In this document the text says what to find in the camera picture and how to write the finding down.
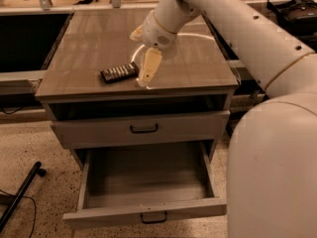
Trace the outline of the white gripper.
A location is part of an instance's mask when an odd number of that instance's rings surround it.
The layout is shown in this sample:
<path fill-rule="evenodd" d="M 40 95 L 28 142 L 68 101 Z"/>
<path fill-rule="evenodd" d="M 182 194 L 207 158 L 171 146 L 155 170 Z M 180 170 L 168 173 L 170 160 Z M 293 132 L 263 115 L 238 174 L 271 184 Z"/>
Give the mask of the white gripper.
<path fill-rule="evenodd" d="M 143 24 L 131 33 L 132 41 L 143 41 L 149 47 L 143 55 L 144 60 L 137 79 L 140 87 L 147 87 L 151 83 L 162 60 L 160 50 L 168 49 L 174 43 L 175 38 L 176 34 L 165 30 L 158 23 L 154 10 L 148 14 Z"/>

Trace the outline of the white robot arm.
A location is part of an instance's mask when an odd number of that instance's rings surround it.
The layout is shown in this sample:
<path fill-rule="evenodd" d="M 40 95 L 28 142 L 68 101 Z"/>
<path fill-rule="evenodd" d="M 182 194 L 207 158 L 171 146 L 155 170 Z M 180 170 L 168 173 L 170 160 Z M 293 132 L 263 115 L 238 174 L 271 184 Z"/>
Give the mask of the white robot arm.
<path fill-rule="evenodd" d="M 317 238 L 317 71 L 312 49 L 241 0 L 160 0 L 135 36 L 160 51 L 207 17 L 268 96 L 227 161 L 228 238 Z"/>

